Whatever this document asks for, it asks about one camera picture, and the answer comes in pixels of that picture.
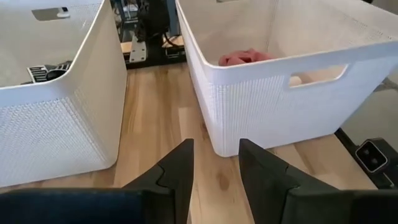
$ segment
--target pink fabric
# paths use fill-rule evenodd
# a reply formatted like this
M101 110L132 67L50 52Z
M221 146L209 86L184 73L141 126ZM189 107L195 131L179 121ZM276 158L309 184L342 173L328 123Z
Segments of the pink fabric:
M254 49L237 50L228 55L223 55L218 60L218 65L219 66L240 65L243 63L260 62L269 59L272 59L272 57L269 54L264 54L255 51Z

